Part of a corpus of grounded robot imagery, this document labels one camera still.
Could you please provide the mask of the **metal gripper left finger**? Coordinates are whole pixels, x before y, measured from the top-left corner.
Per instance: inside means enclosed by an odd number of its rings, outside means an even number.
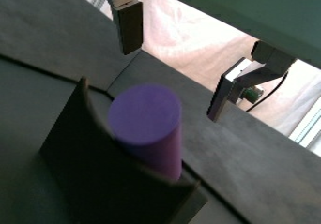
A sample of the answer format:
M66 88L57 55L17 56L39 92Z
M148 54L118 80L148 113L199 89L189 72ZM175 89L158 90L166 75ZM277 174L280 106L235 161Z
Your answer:
M124 55L143 44L143 3L139 0L107 0Z

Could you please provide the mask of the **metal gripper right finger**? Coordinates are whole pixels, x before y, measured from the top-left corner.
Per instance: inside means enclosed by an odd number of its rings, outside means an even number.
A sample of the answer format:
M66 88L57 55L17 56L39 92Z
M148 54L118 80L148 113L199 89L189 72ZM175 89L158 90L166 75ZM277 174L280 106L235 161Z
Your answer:
M250 59L242 57L221 75L210 101L207 117L217 121L226 102L246 99L254 103L262 97L258 84L286 76L296 58L262 40L254 42Z

